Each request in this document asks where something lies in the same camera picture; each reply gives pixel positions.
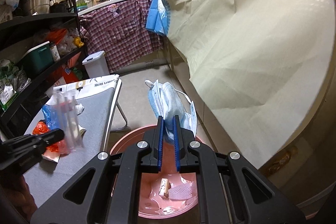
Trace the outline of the person left hand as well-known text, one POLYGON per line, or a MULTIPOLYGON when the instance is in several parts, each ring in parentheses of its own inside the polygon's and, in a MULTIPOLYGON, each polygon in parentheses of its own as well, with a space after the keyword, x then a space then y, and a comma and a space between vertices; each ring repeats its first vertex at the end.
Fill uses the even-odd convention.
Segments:
POLYGON ((2 186, 5 196, 17 209, 20 215, 30 222, 32 215, 37 210, 37 205, 30 193, 29 185, 26 183, 24 176, 20 176, 5 182, 2 186))

